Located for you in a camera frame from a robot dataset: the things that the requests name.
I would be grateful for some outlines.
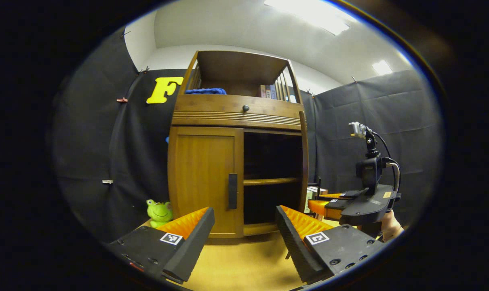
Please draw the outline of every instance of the white ceiling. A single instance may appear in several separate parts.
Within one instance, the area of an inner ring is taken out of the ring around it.
[[[396,48],[359,21],[335,36],[264,0],[178,0],[156,12],[157,48],[186,44],[240,46],[279,55],[342,84],[377,76],[372,64],[385,60],[394,72],[411,69]]]

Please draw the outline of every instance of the wooden shelf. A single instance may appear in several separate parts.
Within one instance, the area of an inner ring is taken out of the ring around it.
[[[297,177],[281,177],[277,179],[248,179],[244,180],[243,184],[245,186],[259,186],[259,185],[273,185],[273,184],[284,184],[297,182],[299,179]]]
[[[245,236],[253,236],[255,234],[267,234],[269,232],[276,232],[277,230],[278,227],[274,222],[245,224],[243,227],[243,233]]]
[[[237,51],[199,51],[202,80],[273,84],[287,59]]]

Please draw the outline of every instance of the wooden drawer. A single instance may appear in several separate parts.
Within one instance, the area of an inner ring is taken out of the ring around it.
[[[243,111],[243,105],[250,109]],[[180,94],[172,125],[222,125],[300,130],[299,103],[251,96]]]

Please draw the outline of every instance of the black backdrop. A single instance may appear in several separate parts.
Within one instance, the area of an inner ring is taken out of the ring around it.
[[[401,167],[401,200],[394,207],[407,227],[430,197],[442,168],[443,124],[437,101],[416,72],[407,70],[350,83],[314,98],[316,172],[333,193],[361,189],[355,163],[364,160],[364,139],[351,137],[360,122],[381,135]],[[382,156],[388,156],[376,138]],[[382,184],[394,184],[385,169]]]
[[[110,35],[73,73],[56,96],[52,156],[62,193],[78,220],[109,243],[148,219],[147,199],[169,200],[167,143],[176,94],[147,104],[159,77],[185,70],[137,72],[123,29]],[[322,177],[330,192],[359,189],[355,162],[364,159],[363,140],[351,138],[359,121],[386,140],[402,169],[403,199],[395,207],[404,226],[431,194],[440,167],[440,115],[433,95],[413,71],[323,92],[301,92],[308,122],[309,181]],[[125,97],[127,103],[118,103]],[[378,148],[386,155],[380,143]],[[113,180],[103,184],[102,180]],[[385,171],[382,183],[392,184]]]

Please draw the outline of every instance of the tan carpet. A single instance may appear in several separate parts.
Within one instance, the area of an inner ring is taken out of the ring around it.
[[[287,291],[304,285],[286,255],[279,232],[242,239],[209,239],[191,278],[182,286],[195,291]]]

